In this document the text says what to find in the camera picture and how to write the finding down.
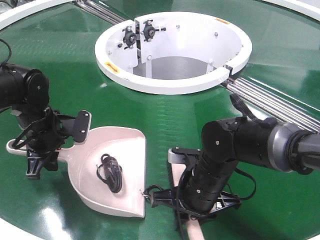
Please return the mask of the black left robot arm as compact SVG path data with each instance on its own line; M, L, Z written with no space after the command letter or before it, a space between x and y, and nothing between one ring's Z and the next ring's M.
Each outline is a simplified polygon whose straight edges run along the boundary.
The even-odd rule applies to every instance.
M61 114L49 105L49 79L40 70L10 64L7 56L0 63L0 110L11 109L22 132L12 148L26 148L30 180L39 180L42 168L58 170L58 149L74 135L76 117Z

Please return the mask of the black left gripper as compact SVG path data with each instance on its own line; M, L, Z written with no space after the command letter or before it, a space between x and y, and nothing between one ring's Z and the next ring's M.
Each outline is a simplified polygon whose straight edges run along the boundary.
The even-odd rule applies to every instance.
M18 106L12 110L17 113L17 121L22 133L12 143L15 150L28 147L26 177L40 180L44 158L41 154L49 153L44 165L51 172L58 170L59 152L55 151L71 137L76 117L61 114L59 110L47 106L36 110L30 106Z

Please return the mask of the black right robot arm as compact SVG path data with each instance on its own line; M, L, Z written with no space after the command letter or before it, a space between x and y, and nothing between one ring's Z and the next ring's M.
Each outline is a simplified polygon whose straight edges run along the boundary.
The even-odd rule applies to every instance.
M153 207L163 205L196 219L212 219L216 212L243 201L225 192L238 163L308 175L320 168L320 136L294 123L274 117L257 118L238 94L231 94L240 117L206 123L201 131L201 149L171 148L168 161L183 164L178 184L169 189L151 185L144 193Z

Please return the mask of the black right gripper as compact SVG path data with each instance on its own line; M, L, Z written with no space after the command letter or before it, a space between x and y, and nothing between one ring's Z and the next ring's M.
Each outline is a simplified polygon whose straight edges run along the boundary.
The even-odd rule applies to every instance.
M193 210L188 207L183 202L183 198L181 196L177 201L176 191L177 187L149 192L148 199L150 200L151 207L154 208L159 205L163 205L180 213L180 217L183 221L186 221L187 218L190 217L192 220L198 220L200 224L204 224L206 222L213 221L217 217L218 213L230 208L238 209L242 204L241 200L236 198L235 195L222 191L219 197L213 202L210 211L201 213L199 210Z

